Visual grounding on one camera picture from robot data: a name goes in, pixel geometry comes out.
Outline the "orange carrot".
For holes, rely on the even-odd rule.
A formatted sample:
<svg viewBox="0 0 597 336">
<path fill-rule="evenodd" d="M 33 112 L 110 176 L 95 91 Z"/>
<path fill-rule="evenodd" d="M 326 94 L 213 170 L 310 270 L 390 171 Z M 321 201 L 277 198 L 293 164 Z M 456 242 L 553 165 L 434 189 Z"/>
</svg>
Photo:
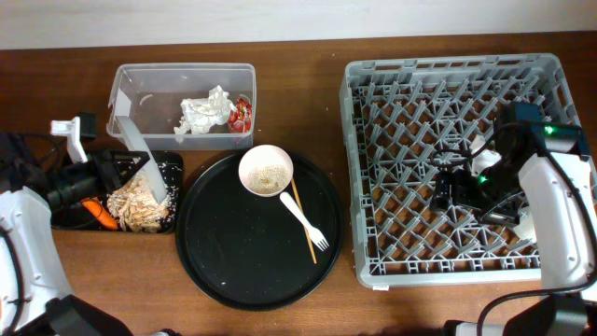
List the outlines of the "orange carrot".
<svg viewBox="0 0 597 336">
<path fill-rule="evenodd" d="M 94 216 L 104 229 L 117 231 L 118 224 L 98 198 L 85 199 L 81 204 Z"/>
</svg>

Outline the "peanut shells and rice scraps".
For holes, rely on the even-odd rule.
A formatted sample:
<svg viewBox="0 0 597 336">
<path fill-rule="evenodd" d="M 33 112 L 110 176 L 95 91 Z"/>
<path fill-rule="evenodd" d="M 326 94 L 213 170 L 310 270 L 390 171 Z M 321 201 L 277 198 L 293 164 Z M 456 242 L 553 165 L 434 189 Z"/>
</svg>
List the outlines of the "peanut shells and rice scraps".
<svg viewBox="0 0 597 336">
<path fill-rule="evenodd" d="M 156 233 L 170 214 L 171 202 L 169 195 L 157 202 L 146 174 L 137 173 L 121 189 L 108 195 L 106 205 L 122 230 Z"/>
</svg>

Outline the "grey plate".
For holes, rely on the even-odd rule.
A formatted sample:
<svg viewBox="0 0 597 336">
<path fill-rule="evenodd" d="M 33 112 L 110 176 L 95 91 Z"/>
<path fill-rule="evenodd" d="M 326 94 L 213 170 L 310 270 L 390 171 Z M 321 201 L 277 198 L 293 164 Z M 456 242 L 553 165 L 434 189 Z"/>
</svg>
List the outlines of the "grey plate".
<svg viewBox="0 0 597 336">
<path fill-rule="evenodd" d="M 160 169 L 148 148 L 144 137 L 127 116 L 116 116 L 116 124 L 129 151 L 136 152 L 140 158 L 140 170 L 145 174 L 147 185 L 157 203 L 162 203 L 167 196 L 167 189 Z"/>
</svg>

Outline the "white cup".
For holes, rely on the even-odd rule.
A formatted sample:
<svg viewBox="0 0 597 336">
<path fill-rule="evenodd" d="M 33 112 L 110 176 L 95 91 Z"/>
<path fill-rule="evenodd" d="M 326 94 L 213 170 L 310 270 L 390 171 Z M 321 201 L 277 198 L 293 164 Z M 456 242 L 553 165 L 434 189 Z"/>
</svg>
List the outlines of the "white cup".
<svg viewBox="0 0 597 336">
<path fill-rule="evenodd" d="M 519 224 L 512 231 L 519 239 L 529 241 L 531 244 L 536 243 L 535 224 L 529 206 L 519 211 Z"/>
</svg>

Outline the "white tissue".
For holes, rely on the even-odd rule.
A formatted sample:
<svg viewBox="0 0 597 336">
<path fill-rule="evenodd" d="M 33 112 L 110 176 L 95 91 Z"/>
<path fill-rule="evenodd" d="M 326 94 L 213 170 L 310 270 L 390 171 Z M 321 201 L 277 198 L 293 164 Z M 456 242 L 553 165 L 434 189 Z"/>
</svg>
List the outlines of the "white tissue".
<svg viewBox="0 0 597 336">
<path fill-rule="evenodd" d="M 219 85 L 209 90 L 207 98 L 183 99 L 180 106 L 183 116 L 180 125 L 174 127 L 175 140 L 179 144 L 184 142 L 187 133 L 206 134 L 213 126 L 226 124 L 230 112 L 237 111 L 229 93 Z"/>
</svg>

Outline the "red snack wrapper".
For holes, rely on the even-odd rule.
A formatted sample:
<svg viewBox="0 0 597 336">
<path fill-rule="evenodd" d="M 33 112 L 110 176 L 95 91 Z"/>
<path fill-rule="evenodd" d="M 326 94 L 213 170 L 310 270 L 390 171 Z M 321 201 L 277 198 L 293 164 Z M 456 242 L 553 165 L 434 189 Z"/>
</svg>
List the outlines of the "red snack wrapper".
<svg viewBox="0 0 597 336">
<path fill-rule="evenodd" d="M 237 99 L 235 110 L 231 110 L 228 119 L 230 133 L 248 133 L 252 128 L 253 107 L 246 97 Z"/>
</svg>

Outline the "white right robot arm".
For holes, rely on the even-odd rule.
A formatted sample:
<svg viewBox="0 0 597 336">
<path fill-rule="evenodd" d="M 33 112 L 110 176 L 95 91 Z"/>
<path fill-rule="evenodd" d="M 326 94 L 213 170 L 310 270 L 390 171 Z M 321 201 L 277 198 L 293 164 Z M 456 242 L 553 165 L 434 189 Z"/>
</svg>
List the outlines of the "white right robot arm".
<svg viewBox="0 0 597 336">
<path fill-rule="evenodd" d="M 537 105 L 502 108 L 492 136 L 442 163 L 430 207 L 460 205 L 480 224 L 535 240 L 538 290 L 491 301 L 477 322 L 449 320 L 445 335 L 593 335 L 596 332 L 596 212 L 590 150 L 582 128 L 542 120 Z"/>
</svg>

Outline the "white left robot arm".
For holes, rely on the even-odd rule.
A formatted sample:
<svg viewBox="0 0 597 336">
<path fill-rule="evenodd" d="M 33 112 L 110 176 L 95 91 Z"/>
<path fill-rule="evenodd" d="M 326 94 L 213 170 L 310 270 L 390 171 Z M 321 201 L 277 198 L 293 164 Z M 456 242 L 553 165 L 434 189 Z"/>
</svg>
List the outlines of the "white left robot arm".
<svg viewBox="0 0 597 336">
<path fill-rule="evenodd" d="M 123 187 L 152 162 L 128 118 L 124 151 L 86 154 L 80 119 L 51 123 L 72 164 L 45 171 L 25 133 L 1 135 L 1 332 L 4 335 L 128 335 L 119 319 L 76 297 L 52 236 L 53 214 Z"/>
</svg>

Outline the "clear plastic waste bin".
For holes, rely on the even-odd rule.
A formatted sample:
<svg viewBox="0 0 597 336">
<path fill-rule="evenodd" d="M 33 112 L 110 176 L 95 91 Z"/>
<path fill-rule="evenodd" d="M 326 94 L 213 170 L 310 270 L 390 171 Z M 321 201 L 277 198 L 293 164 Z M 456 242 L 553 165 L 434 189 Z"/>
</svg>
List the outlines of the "clear plastic waste bin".
<svg viewBox="0 0 597 336">
<path fill-rule="evenodd" d="M 127 116 L 152 150 L 229 150 L 253 145 L 254 130 L 231 133 L 227 124 L 204 134 L 176 134 L 185 99 L 206 99 L 221 87 L 232 102 L 257 106 L 256 71 L 250 63 L 130 63 L 116 72 L 108 106 L 107 133 L 122 141 L 117 116 Z"/>
</svg>

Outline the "grey dishwasher rack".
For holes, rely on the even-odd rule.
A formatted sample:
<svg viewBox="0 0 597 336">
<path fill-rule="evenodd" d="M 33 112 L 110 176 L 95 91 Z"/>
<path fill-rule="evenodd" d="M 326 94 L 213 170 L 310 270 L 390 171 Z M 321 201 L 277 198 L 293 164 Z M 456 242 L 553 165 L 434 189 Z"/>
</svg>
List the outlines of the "grey dishwasher rack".
<svg viewBox="0 0 597 336">
<path fill-rule="evenodd" d="M 540 278 L 536 246 L 479 224 L 460 206 L 435 212 L 437 167 L 489 137 L 496 113 L 532 103 L 546 121 L 575 124 L 552 54 L 357 61 L 346 66 L 340 114 L 351 184 L 355 273 L 382 289 Z"/>
</svg>

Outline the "black rectangular tray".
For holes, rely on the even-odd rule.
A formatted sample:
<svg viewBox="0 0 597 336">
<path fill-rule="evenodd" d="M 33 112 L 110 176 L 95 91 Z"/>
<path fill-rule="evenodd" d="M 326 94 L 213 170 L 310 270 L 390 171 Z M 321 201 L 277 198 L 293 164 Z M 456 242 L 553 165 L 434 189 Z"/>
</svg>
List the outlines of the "black rectangular tray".
<svg viewBox="0 0 597 336">
<path fill-rule="evenodd" d="M 168 151 L 155 151 L 153 157 L 160 169 L 167 189 L 167 195 L 171 197 L 172 201 L 170 214 L 162 221 L 162 229 L 156 233 L 167 233 L 174 228 L 176 222 L 178 202 L 182 191 L 184 164 L 180 155 Z M 109 194 L 111 193 L 95 197 L 100 200 L 106 209 L 106 201 Z M 109 231 L 102 227 L 81 202 L 73 204 L 53 215 L 51 227 L 56 230 Z"/>
</svg>

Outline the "white plastic fork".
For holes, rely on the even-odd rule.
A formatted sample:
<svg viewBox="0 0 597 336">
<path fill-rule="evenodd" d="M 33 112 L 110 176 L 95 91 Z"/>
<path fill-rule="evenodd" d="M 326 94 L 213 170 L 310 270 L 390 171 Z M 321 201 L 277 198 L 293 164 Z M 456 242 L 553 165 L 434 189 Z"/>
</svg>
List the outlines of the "white plastic fork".
<svg viewBox="0 0 597 336">
<path fill-rule="evenodd" d="M 311 241 L 321 250 L 324 251 L 329 248 L 329 243 L 326 237 L 320 230 L 316 229 L 310 221 L 304 216 L 302 211 L 299 209 L 298 204 L 290 196 L 289 193 L 283 191 L 279 198 L 284 206 L 295 216 L 295 218 L 303 225 L 303 227 L 309 233 Z"/>
</svg>

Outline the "round black serving tray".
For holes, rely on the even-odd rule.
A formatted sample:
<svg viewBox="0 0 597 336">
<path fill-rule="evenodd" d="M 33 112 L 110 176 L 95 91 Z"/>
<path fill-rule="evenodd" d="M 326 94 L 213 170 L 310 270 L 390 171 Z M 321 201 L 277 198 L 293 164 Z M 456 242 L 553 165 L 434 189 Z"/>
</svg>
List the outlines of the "round black serving tray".
<svg viewBox="0 0 597 336">
<path fill-rule="evenodd" d="M 308 247 L 300 222 L 279 198 L 248 191 L 236 153 L 206 169 L 178 211 L 175 241 L 188 276 L 206 295 L 232 308 L 266 311 L 302 299 L 327 277 L 339 257 L 344 217 L 324 172 L 294 153 L 297 193 L 306 218 L 330 247 Z"/>
</svg>

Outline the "pink bowl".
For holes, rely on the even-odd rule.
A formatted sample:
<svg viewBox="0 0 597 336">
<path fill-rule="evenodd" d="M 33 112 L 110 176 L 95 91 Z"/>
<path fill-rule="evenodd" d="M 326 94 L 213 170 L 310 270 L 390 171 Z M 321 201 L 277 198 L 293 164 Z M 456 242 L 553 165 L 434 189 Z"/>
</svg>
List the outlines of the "pink bowl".
<svg viewBox="0 0 597 336">
<path fill-rule="evenodd" d="M 260 145 L 242 155 L 238 176 L 242 185 L 260 197 L 272 197 L 291 183 L 294 165 L 290 155 L 274 145 Z"/>
</svg>

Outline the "rice crumbs in bowl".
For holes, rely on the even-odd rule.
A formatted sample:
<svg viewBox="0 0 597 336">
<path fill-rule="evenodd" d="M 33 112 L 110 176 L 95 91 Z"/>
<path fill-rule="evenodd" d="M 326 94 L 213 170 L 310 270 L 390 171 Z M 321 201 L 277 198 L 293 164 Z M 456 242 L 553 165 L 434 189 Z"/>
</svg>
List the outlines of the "rice crumbs in bowl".
<svg viewBox="0 0 597 336">
<path fill-rule="evenodd" d="M 289 182 L 289 172 L 283 165 L 268 165 L 251 170 L 247 185 L 254 193 L 268 195 L 282 191 Z"/>
</svg>

